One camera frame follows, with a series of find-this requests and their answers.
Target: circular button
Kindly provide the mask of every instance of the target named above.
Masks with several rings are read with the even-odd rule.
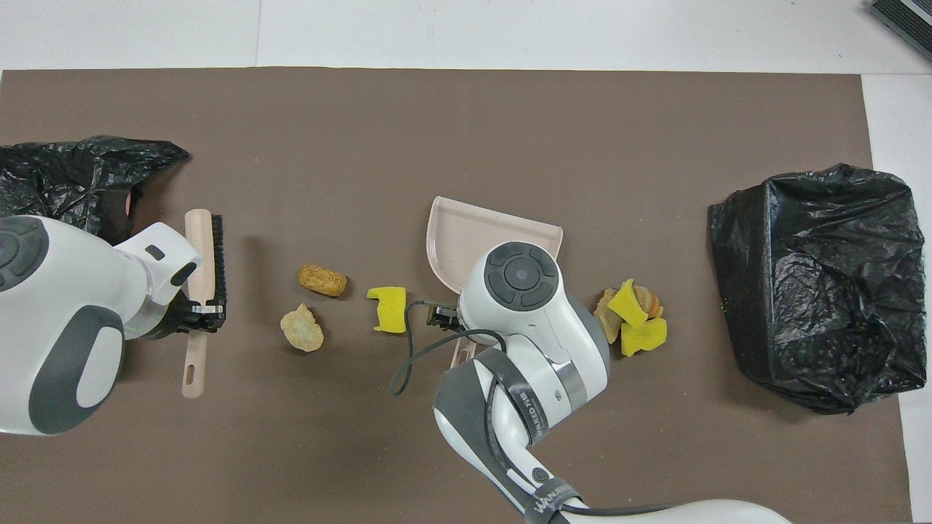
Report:
[[[20,243],[16,240],[16,237],[8,233],[0,233],[0,268],[16,258],[16,253],[19,251]]]
[[[505,266],[505,281],[514,289],[527,291],[537,285],[540,279],[539,266],[529,258],[517,258]]]
[[[543,468],[534,468],[530,472],[531,476],[534,477],[534,480],[538,482],[546,482],[550,478],[550,474],[543,470]]]

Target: food scrap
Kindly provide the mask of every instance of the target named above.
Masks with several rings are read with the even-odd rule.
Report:
[[[609,340],[609,344],[618,339],[618,330],[622,328],[622,317],[609,309],[609,301],[616,293],[618,292],[614,289],[606,289],[602,293],[602,298],[598,300],[596,310],[592,313],[596,316],[598,322],[602,324],[602,330],[605,331],[605,338]]]
[[[297,281],[305,289],[327,296],[340,296],[347,288],[346,275],[313,264],[301,266]]]
[[[280,326],[288,342],[303,352],[315,352],[323,345],[323,331],[304,304],[281,317]]]
[[[650,351],[666,342],[663,314],[660,298],[650,289],[635,285],[634,279],[624,281],[620,290],[606,289],[593,311],[609,344],[621,333],[624,356]]]

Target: black cable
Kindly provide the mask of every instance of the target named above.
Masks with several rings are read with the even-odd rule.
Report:
[[[653,504],[631,507],[617,507],[612,509],[593,509],[588,507],[564,505],[560,508],[560,511],[572,513],[573,515],[584,515],[588,517],[625,517],[629,515],[643,515],[645,513],[653,513],[655,511],[670,509],[671,507],[675,506],[676,504]]]
[[[503,352],[505,351],[505,339],[502,338],[502,336],[496,333],[495,331],[492,331],[490,329],[467,329],[466,331],[460,331],[459,333],[450,335],[449,337],[441,338],[440,340],[437,340],[430,346],[427,346],[426,348],[424,348],[423,350],[415,354],[414,353],[414,335],[411,333],[411,323],[408,321],[408,312],[410,312],[415,306],[421,306],[421,305],[439,306],[439,307],[453,309],[450,306],[447,306],[446,304],[428,302],[426,300],[416,300],[414,302],[411,302],[404,308],[404,331],[407,334],[408,359],[407,361],[404,362],[404,364],[402,364],[401,367],[398,368],[398,371],[395,372],[395,376],[392,377],[391,379],[391,385],[389,386],[389,391],[391,392],[392,396],[398,396],[404,393],[404,390],[407,388],[408,381],[411,380],[411,370],[414,367],[414,363],[418,359],[420,359],[427,353],[432,352],[433,350],[436,350],[437,348],[443,346],[447,342],[456,340],[457,338],[468,337],[470,335],[487,335],[489,337],[496,339],[496,341],[498,341],[499,344],[501,345],[501,350]],[[404,372],[404,381],[402,382],[401,387],[397,387],[398,381],[401,379],[401,375],[403,372]]]

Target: black bristles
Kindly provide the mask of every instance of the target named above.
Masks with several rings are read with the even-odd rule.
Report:
[[[224,265],[224,217],[221,214],[211,215],[213,230],[213,275],[214,299],[226,300],[226,273]]]

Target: black strap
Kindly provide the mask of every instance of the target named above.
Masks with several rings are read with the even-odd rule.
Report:
[[[525,506],[525,523],[547,524],[564,502],[579,496],[566,480],[555,476],[534,491],[534,498]]]
[[[537,394],[525,380],[524,375],[511,361],[495,348],[489,348],[475,357],[501,382],[511,397],[512,404],[517,409],[525,429],[528,430],[531,446],[537,444],[550,431],[547,415]]]

